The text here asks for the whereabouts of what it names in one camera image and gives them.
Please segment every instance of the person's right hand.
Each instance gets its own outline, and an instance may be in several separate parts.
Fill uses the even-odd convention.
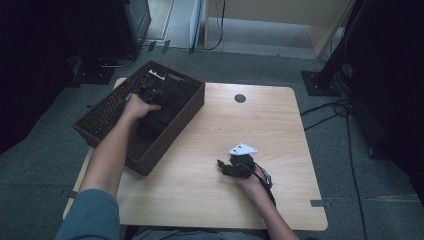
[[[256,166],[255,173],[266,182],[265,176],[260,167]],[[248,178],[237,179],[237,183],[256,205],[261,204],[264,201],[270,201],[265,188],[253,173]]]

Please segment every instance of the sleeve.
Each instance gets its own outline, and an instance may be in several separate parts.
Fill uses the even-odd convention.
[[[119,239],[116,199],[102,190],[85,190],[75,197],[56,239]]]

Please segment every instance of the wicker basket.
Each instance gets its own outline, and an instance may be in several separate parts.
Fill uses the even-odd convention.
[[[125,165],[144,176],[149,175],[184,127],[203,106],[205,100],[204,82],[150,61],[116,87],[73,125],[73,128],[88,145],[97,147],[115,124],[119,111],[119,101],[128,92],[129,87],[137,88],[141,85],[142,80],[139,79],[143,79],[141,76],[147,75],[149,70],[153,70],[161,76],[166,76],[170,81],[184,80],[186,83],[195,86],[197,91],[155,141],[152,142],[138,137],[136,134],[138,122],[134,124],[130,134]]]

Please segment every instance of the gray carpet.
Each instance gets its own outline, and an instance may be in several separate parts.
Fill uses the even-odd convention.
[[[116,69],[107,86],[66,88],[30,135],[0,156],[0,239],[52,239],[61,222],[67,195],[77,179],[88,146],[72,123],[148,60],[206,82],[286,86],[294,89],[300,111],[338,100],[308,96],[301,70],[319,71],[325,62],[234,53],[161,49]],[[306,115],[304,126],[330,116],[332,109]],[[368,239],[423,239],[424,210],[408,176],[387,160],[368,158],[367,142],[354,116],[349,118],[353,165]],[[346,119],[329,120],[306,132],[329,222],[322,232],[296,231],[301,238],[363,239],[349,162]]]

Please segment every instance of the hand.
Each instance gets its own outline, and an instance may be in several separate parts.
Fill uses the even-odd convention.
[[[147,115],[150,111],[157,111],[161,108],[157,104],[147,104],[137,94],[130,94],[129,100],[125,106],[123,116],[129,117],[132,120],[137,120]]]
[[[265,175],[260,167],[256,166],[255,173],[266,182]],[[248,178],[237,179],[237,183],[256,205],[269,200],[268,193],[253,173]]]

